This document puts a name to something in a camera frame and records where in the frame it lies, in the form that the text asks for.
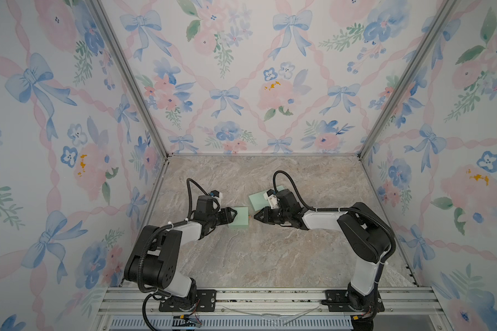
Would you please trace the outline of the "small green jewelry box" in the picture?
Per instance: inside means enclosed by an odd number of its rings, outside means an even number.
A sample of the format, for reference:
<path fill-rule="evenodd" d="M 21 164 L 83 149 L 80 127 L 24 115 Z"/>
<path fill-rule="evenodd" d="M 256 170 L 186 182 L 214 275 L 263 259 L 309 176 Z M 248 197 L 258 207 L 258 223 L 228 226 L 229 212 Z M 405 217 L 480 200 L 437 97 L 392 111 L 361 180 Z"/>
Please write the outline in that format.
<path fill-rule="evenodd" d="M 246 206 L 243 207 L 233 207 L 234 211 L 236 211 L 235 216 L 233 218 L 233 222 L 228 226 L 233 230 L 243 230 L 249 227 L 249 208 Z"/>

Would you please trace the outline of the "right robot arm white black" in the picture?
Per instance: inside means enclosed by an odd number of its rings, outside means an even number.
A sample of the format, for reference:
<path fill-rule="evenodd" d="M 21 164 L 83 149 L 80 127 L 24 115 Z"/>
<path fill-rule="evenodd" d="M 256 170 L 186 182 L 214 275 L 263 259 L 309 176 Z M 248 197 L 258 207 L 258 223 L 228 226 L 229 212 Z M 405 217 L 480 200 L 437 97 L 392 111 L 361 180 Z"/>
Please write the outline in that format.
<path fill-rule="evenodd" d="M 380 312 L 378 285 L 385 262 L 396 250 L 393 231 L 363 202 L 349 208 L 307 207 L 290 190 L 268 190 L 258 195 L 265 202 L 255 207 L 254 219 L 265 224 L 299 230 L 337 230 L 344 234 L 357 256 L 353 277 L 339 300 L 327 297 L 325 304 L 338 302 L 372 318 Z"/>

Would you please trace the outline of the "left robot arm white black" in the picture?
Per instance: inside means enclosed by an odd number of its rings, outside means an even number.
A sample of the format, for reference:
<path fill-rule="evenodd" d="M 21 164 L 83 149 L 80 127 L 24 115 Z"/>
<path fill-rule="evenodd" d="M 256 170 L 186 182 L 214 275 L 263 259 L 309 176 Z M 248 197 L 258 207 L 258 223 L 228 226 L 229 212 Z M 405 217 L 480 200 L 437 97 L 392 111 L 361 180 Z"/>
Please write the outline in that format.
<path fill-rule="evenodd" d="M 125 265 L 124 279 L 137 284 L 143 293 L 188 297 L 195 286 L 192 278 L 177 271 L 180 248 L 233 223 L 236 217 L 236 209 L 222 208 L 216 197 L 203 195 L 183 221 L 145 226 Z"/>

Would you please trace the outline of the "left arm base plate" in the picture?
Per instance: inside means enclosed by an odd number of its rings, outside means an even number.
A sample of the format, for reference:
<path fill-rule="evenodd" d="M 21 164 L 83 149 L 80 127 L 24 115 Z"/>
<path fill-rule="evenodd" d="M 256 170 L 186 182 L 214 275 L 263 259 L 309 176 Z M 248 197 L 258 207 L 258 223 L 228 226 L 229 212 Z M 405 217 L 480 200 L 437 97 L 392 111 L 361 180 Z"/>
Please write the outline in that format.
<path fill-rule="evenodd" d="M 162 313 L 213 313 L 216 305 L 216 290 L 191 290 L 186 297 L 171 296 L 161 299 L 159 311 Z"/>

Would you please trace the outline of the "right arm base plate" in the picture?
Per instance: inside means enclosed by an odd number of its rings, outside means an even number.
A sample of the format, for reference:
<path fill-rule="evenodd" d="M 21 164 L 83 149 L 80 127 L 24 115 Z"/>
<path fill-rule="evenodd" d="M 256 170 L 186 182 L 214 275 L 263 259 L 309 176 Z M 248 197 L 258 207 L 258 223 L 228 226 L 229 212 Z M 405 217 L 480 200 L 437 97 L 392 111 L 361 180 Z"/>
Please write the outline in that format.
<path fill-rule="evenodd" d="M 329 311 L 333 313 L 366 314 L 371 312 L 372 308 L 376 308 L 377 313 L 385 311 L 385 306 L 379 293 L 376 294 L 376 297 L 373 292 L 363 296 L 355 290 L 349 292 L 344 289 L 326 290 L 324 291 L 324 296 L 325 298 L 320 303 L 327 306 Z"/>

